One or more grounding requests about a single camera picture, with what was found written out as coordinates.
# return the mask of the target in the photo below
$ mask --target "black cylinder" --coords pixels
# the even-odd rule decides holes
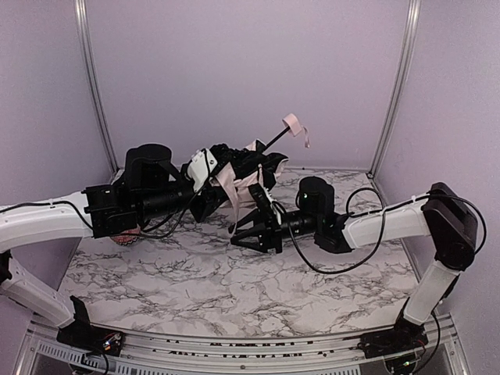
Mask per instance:
[[[141,196],[142,221],[180,212],[194,194],[191,184],[176,184],[176,187],[172,189],[143,194]]]
[[[288,212],[287,218],[294,236],[302,236],[303,234],[314,233],[316,231],[315,216],[307,215],[296,210]],[[285,218],[283,218],[283,223],[281,223],[281,233],[284,237],[290,237],[290,231]]]

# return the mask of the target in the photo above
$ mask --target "wall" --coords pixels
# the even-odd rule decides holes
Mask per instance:
[[[486,217],[486,248],[447,301],[471,373],[500,373],[500,2],[424,1],[397,123],[378,176],[391,202],[443,180]],[[421,270],[430,240],[409,241]]]
[[[110,172],[84,75],[72,1],[0,2],[0,205],[58,197]],[[13,254],[57,287],[76,240]],[[30,312],[0,296],[0,374],[11,374]]]
[[[87,1],[95,63],[120,164],[158,142],[198,148],[270,140],[295,113],[311,149],[295,165],[368,170],[405,29],[399,0]]]

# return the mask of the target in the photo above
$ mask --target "marble table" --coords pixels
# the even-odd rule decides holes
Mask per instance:
[[[336,211],[364,173],[286,170],[273,197],[295,207],[298,182],[319,176],[335,187]],[[378,207],[363,192],[353,210]],[[384,242],[365,265],[338,276],[311,271],[290,241],[283,253],[264,255],[229,244],[232,210],[206,223],[187,214],[173,236],[123,247],[108,238],[84,239],[61,289],[87,304],[91,320],[123,329],[206,337],[289,337],[329,334],[391,324],[416,278],[399,241]],[[338,270],[364,258],[371,247],[327,253],[300,239],[317,266]]]

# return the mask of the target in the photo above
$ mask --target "marble surface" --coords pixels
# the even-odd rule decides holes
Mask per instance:
[[[299,180],[311,175],[334,185],[337,212],[344,212],[352,191],[370,186],[363,173],[286,170],[273,197],[293,209]],[[356,212],[375,208],[377,198],[363,192],[352,206]],[[391,324],[416,286],[399,241],[384,242],[356,270],[324,276],[304,264],[290,241],[279,255],[230,245],[233,220],[229,209],[200,224],[186,215],[173,236],[128,247],[108,238],[84,239],[61,288],[86,302],[95,323],[168,334],[283,337]],[[313,244],[312,235],[299,244],[314,264],[329,270],[371,250],[329,254]]]

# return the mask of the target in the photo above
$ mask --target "white marble tabletop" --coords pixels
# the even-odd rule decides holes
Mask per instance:
[[[298,182],[324,178],[335,187],[336,211],[364,173],[286,170],[273,197],[295,207]],[[373,193],[353,200],[353,210],[377,207]],[[94,323],[168,334],[283,337],[379,327],[395,321],[416,278],[399,241],[384,242],[366,264],[349,273],[311,271],[290,241],[283,253],[264,255],[229,244],[230,209],[206,223],[187,214],[173,236],[123,247],[108,238],[84,239],[61,290],[81,298]],[[338,270],[364,258],[371,247],[335,255],[300,239],[317,266]]]

